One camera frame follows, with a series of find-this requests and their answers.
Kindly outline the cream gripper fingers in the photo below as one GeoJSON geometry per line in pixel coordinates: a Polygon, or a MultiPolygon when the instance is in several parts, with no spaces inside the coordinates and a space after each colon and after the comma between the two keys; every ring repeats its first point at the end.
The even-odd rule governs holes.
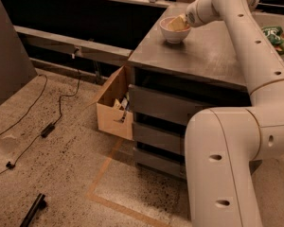
{"type": "Polygon", "coordinates": [[[167,24],[167,28],[170,31],[184,31],[189,29],[189,25],[184,14],[180,14],[174,18],[171,18],[167,24]]]}

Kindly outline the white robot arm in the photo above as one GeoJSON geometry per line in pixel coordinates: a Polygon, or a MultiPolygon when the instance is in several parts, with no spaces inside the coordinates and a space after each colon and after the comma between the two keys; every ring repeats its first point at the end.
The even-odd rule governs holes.
{"type": "Polygon", "coordinates": [[[202,110],[186,126],[192,227],[263,227],[249,164],[284,154],[284,61],[251,2],[196,0],[186,9],[193,27],[225,22],[251,100],[248,107],[202,110]]]}

